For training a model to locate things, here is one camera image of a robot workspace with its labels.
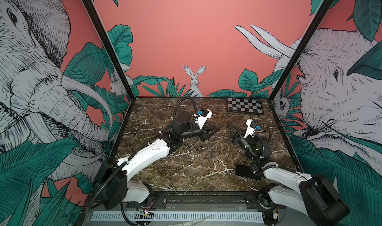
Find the green wired earphones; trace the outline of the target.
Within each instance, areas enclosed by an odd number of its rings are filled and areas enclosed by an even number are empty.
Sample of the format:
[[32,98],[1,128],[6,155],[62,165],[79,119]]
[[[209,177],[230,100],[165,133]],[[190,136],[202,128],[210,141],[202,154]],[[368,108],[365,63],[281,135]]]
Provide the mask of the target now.
[[139,180],[155,189],[183,191],[239,191],[245,182],[234,174],[228,154],[182,154],[166,157],[142,171]]

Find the black smartphone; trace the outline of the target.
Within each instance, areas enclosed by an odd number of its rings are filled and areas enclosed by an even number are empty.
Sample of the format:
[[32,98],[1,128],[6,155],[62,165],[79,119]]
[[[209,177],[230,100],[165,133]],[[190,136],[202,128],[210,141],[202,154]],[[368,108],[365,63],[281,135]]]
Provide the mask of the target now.
[[260,181],[262,179],[261,176],[253,174],[249,166],[245,166],[241,164],[237,164],[235,166],[235,175],[238,177],[247,178],[247,179],[256,180],[256,181]]

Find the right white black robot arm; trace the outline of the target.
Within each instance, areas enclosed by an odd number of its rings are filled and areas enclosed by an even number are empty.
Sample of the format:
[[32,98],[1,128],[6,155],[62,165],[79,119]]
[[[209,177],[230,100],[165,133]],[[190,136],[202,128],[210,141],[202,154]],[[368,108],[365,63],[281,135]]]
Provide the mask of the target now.
[[235,174],[257,181],[271,181],[258,195],[261,207],[274,211],[273,219],[264,219],[267,225],[273,226],[279,220],[278,206],[309,216],[317,226],[336,226],[350,213],[349,206],[324,175],[302,173],[271,161],[272,137],[256,134],[259,126],[251,120],[246,125],[246,130],[233,124],[227,125],[232,143],[241,148],[240,153],[251,160],[249,166],[236,165]]

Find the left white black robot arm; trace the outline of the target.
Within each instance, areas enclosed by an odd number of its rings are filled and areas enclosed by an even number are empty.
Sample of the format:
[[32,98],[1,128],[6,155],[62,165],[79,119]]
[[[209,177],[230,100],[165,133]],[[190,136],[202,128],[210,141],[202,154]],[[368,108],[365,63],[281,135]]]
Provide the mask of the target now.
[[172,122],[129,157],[110,157],[104,161],[95,176],[95,194],[86,212],[96,200],[100,200],[107,210],[124,203],[150,208],[155,201],[154,191],[145,183],[132,183],[131,179],[147,166],[177,151],[184,139],[199,137],[204,142],[213,136],[220,128],[208,122],[212,116],[212,111],[204,108],[195,109],[194,114],[174,112]]

